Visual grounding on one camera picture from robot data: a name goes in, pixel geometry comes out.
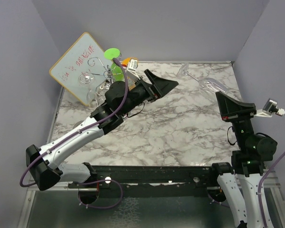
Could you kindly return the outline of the orange plastic wine glass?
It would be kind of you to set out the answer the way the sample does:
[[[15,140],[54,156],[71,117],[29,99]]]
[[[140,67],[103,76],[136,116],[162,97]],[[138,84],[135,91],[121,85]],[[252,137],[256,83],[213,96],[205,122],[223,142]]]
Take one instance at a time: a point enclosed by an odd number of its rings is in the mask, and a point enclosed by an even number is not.
[[[128,79],[128,87],[132,90],[135,87],[136,82],[140,79],[136,73],[138,67],[138,59],[129,57],[122,61],[122,66],[124,67]]]

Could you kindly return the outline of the green plastic wine glass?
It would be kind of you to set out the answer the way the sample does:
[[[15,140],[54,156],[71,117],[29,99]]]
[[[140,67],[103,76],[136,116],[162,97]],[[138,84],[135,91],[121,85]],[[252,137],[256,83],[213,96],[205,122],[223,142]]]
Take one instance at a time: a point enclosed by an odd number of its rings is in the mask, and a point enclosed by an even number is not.
[[[121,60],[121,52],[119,49],[112,47],[104,52],[104,57],[112,61],[114,58]],[[113,62],[110,66],[110,71],[115,81],[124,81],[124,74],[122,72],[122,69],[115,62]]]

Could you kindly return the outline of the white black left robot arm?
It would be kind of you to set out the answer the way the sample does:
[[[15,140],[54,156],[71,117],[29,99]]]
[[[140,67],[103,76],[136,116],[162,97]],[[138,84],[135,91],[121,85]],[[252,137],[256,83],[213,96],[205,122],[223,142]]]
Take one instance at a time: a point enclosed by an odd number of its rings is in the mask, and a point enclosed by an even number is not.
[[[95,183],[95,171],[85,162],[65,164],[74,152],[120,126],[124,117],[145,101],[154,102],[173,90],[178,82],[144,71],[149,83],[139,79],[130,90],[124,81],[114,82],[105,93],[105,101],[79,126],[57,140],[26,149],[26,163],[39,190],[48,190],[59,182],[77,182],[84,187]]]

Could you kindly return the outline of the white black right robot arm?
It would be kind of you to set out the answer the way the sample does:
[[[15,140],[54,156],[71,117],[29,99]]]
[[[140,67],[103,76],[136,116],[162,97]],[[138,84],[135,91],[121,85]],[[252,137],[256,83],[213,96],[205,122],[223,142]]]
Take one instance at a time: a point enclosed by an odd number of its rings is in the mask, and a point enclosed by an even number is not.
[[[224,122],[231,123],[239,149],[232,152],[231,163],[214,163],[209,173],[212,185],[220,186],[237,228],[271,228],[263,181],[266,161],[271,161],[277,142],[254,132],[251,119],[259,114],[254,103],[244,103],[216,92]]]

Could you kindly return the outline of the clear wine glass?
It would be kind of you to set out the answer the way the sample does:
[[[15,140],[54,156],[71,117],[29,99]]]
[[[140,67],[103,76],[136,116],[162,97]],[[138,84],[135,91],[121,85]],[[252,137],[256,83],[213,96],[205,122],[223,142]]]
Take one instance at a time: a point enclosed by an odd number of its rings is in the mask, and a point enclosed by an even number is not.
[[[87,104],[89,107],[93,107],[95,105],[95,77],[93,74],[88,72],[82,73],[79,78],[78,82],[81,86],[87,88],[86,99]]]
[[[180,69],[177,72],[177,76],[188,76],[192,79],[194,79],[199,84],[199,90],[201,93],[214,96],[216,92],[221,91],[222,93],[227,94],[229,91],[229,88],[227,88],[223,83],[220,81],[207,77],[203,79],[197,79],[193,74],[191,74],[189,71],[189,64],[185,63],[183,64]]]
[[[109,90],[110,85],[110,83],[105,81],[95,89],[95,100],[97,105],[101,105],[105,101],[105,93]]]

